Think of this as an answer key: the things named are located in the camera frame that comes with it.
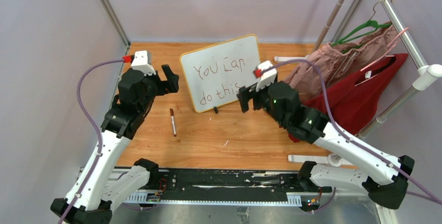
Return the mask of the yellow framed whiteboard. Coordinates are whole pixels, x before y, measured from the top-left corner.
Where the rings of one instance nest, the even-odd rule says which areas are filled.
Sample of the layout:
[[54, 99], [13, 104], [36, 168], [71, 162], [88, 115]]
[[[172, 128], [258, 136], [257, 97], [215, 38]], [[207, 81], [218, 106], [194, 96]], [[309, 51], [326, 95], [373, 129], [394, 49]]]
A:
[[180, 64], [194, 110], [202, 113], [236, 101], [241, 87], [256, 82], [253, 70], [260, 63], [254, 34], [182, 54]]

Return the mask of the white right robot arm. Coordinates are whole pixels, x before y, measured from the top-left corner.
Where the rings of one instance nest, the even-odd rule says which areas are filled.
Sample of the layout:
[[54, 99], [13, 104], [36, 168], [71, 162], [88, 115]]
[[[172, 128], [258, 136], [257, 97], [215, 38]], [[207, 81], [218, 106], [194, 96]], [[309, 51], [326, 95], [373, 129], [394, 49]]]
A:
[[307, 107], [298, 92], [284, 82], [258, 89], [241, 87], [237, 94], [242, 112], [264, 110], [292, 137], [327, 149], [355, 166], [354, 169], [306, 161], [298, 172], [298, 186], [304, 191], [331, 187], [366, 193], [380, 206], [398, 209], [403, 202], [414, 160], [384, 153], [332, 122], [321, 111]]

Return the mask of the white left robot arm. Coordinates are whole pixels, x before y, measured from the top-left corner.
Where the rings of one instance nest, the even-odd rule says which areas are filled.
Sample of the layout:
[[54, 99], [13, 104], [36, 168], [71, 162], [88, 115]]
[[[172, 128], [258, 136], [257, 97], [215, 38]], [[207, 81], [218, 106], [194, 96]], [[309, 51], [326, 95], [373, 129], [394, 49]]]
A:
[[114, 211], [141, 187], [159, 184], [158, 164], [140, 158], [111, 186], [108, 179], [123, 151], [150, 112], [154, 99], [179, 90], [179, 76], [162, 65], [166, 80], [131, 67], [118, 83], [118, 93], [101, 126], [93, 123], [97, 144], [83, 172], [63, 198], [56, 198], [51, 211], [59, 223], [109, 223]]

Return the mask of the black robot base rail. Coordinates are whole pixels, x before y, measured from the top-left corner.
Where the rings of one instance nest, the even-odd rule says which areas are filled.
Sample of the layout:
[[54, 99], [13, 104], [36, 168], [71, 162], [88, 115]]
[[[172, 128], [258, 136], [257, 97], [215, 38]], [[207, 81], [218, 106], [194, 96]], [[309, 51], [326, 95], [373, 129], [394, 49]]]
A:
[[67, 200], [84, 211], [115, 210], [123, 203], [293, 205], [290, 193], [328, 193], [333, 189], [367, 194], [379, 202], [382, 187], [357, 169], [329, 167], [307, 162], [297, 172], [167, 169], [158, 165], [134, 165], [112, 184], [103, 177], [83, 172]]

